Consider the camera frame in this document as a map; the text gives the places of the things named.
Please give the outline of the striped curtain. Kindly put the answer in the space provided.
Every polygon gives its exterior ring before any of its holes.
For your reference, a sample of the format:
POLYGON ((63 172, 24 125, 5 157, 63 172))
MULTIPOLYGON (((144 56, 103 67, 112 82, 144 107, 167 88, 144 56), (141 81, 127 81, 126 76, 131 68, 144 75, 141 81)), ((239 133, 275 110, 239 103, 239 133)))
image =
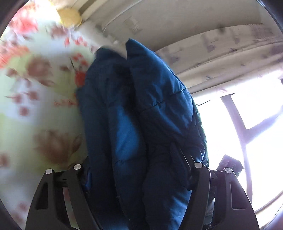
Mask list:
POLYGON ((183 39, 157 55, 196 93, 282 60, 282 36, 262 24, 226 27, 183 39))

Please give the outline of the yellow pillow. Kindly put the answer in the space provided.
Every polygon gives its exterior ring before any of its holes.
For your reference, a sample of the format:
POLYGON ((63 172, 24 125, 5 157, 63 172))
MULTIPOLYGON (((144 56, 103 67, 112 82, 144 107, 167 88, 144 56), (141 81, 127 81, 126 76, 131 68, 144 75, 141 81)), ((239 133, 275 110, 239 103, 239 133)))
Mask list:
POLYGON ((60 23, 66 28, 78 27, 82 23, 80 13, 73 8, 62 8, 57 10, 60 17, 60 23))

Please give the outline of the wall socket plate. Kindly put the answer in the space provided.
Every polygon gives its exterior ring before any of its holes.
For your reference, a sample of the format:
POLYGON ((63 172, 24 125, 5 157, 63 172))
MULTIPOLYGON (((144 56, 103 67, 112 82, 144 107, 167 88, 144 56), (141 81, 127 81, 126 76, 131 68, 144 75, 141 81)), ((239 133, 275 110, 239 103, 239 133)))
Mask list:
POLYGON ((124 24, 132 32, 132 34, 138 34, 142 30, 142 28, 138 25, 138 21, 133 17, 126 19, 124 24))

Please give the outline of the blue quilted down jacket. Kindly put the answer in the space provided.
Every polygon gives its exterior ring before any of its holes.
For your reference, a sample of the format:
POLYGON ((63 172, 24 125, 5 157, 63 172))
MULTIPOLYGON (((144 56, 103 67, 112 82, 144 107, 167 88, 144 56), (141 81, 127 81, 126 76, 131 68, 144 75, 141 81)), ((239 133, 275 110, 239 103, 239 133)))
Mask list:
POLYGON ((191 196, 182 157, 209 164, 201 117, 158 55, 133 39, 126 50, 99 48, 77 90, 89 204, 104 229, 178 229, 191 196))

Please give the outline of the window frame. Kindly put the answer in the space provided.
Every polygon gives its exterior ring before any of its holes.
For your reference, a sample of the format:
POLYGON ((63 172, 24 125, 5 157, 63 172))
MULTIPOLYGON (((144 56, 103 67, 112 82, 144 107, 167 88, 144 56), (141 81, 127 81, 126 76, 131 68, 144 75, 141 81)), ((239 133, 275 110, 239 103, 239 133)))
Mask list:
POLYGON ((224 155, 243 165, 239 181, 258 213, 282 206, 282 80, 251 80, 198 106, 211 169, 224 155))

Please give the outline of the floral bed sheet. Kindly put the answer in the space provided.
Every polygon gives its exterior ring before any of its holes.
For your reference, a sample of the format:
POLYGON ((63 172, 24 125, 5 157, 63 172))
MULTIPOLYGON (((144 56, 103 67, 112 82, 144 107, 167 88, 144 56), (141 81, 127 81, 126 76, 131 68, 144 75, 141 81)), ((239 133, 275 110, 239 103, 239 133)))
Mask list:
POLYGON ((50 1, 28 1, 1 36, 1 200, 22 229, 45 170, 86 158, 76 89, 97 48, 50 1))

